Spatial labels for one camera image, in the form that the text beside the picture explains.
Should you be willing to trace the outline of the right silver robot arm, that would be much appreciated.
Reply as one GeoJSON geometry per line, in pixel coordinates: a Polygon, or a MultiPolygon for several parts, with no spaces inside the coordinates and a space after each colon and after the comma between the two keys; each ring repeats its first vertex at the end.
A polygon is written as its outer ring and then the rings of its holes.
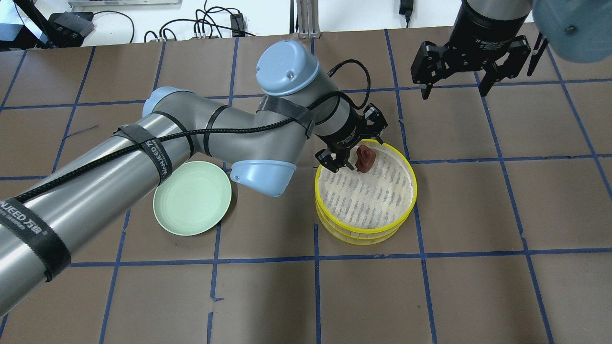
{"type": "Polygon", "coordinates": [[[566,61],[599,62],[611,55],[611,13],[609,0],[464,0],[447,43],[420,44],[411,77],[427,99],[438,81],[483,70],[484,97],[524,65],[533,74],[549,46],[566,61]]]}

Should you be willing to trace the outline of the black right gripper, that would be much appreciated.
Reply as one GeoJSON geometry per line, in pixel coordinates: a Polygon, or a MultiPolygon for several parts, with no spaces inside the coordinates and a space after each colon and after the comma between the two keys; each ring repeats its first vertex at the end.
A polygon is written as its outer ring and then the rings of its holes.
{"type": "Polygon", "coordinates": [[[518,36],[523,23],[523,5],[462,5],[445,46],[424,41],[417,50],[410,72],[422,99],[429,98],[435,83],[455,73],[484,68],[481,97],[495,83],[517,77],[531,54],[526,36],[518,36]]]}

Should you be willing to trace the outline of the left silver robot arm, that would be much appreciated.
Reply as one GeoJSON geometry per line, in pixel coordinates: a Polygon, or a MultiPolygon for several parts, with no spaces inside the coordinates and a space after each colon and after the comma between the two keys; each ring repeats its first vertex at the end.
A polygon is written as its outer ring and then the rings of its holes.
{"type": "Polygon", "coordinates": [[[297,41],[275,42],[256,65],[263,97],[254,114],[164,86],[142,119],[18,196],[1,202],[1,314],[52,281],[74,254],[201,153],[231,163],[231,180],[271,197],[288,187],[311,136],[331,172],[352,168],[350,150],[382,143],[381,111],[356,105],[297,41]]]}

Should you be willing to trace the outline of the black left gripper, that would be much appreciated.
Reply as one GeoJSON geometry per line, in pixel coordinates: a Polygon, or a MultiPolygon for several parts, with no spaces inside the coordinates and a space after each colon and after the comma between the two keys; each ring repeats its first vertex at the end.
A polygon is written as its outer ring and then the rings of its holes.
{"type": "Polygon", "coordinates": [[[316,136],[325,147],[315,153],[319,165],[337,173],[347,163],[347,150],[361,140],[371,139],[384,144],[382,132],[388,126],[382,111],[367,105],[359,116],[352,107],[337,107],[335,111],[316,119],[316,136]]]}

